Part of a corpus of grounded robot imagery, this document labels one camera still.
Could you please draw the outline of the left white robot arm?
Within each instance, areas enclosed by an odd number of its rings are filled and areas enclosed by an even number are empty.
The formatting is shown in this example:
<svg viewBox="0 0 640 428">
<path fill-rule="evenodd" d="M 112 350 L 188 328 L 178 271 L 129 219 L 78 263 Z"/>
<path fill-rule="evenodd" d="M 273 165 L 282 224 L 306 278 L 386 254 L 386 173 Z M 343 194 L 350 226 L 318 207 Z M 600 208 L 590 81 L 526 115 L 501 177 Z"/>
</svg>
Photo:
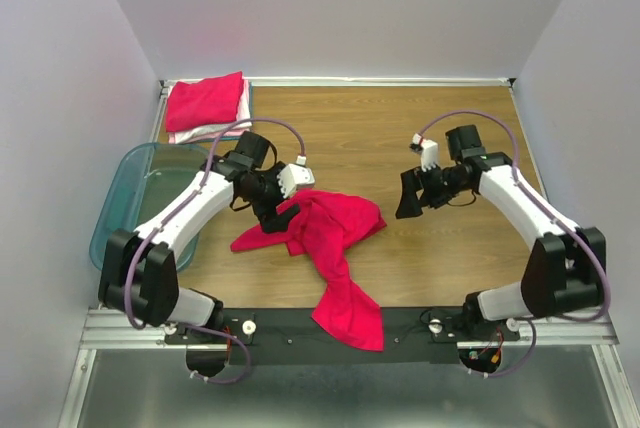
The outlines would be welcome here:
<svg viewBox="0 0 640 428">
<path fill-rule="evenodd" d="M 115 230 L 106 242 L 99 301 L 124 313 L 136 329 L 183 324 L 197 341 L 214 341 L 223 328 L 223 303 L 180 287 L 177 263 L 205 225 L 236 200 L 253 211 L 264 233 L 287 231 L 300 208 L 284 202 L 315 179 L 304 152 L 293 163 L 277 160 L 264 168 L 275 149 L 263 136 L 243 133 L 224 155 L 210 153 L 187 187 L 153 218 L 132 231 Z"/>
</svg>

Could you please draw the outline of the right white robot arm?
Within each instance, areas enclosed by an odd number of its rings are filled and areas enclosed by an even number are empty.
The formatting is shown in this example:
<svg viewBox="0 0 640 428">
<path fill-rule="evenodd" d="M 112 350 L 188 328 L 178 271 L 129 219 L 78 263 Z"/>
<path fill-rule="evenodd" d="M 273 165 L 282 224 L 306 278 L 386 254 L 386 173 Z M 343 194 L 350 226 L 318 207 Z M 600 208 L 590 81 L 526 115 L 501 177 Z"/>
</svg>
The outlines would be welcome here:
<svg viewBox="0 0 640 428">
<path fill-rule="evenodd" d="M 533 319 L 603 307 L 610 294 L 604 283 L 606 240 L 596 228 L 582 228 L 552 207 L 522 177 L 503 152 L 489 152 L 473 125 L 447 132 L 452 165 L 438 163 L 439 147 L 414 134 L 410 148 L 420 157 L 403 172 L 399 219 L 438 209 L 469 191 L 497 208 L 530 250 L 520 281 L 466 296 L 454 326 L 480 340 L 509 318 Z"/>
</svg>

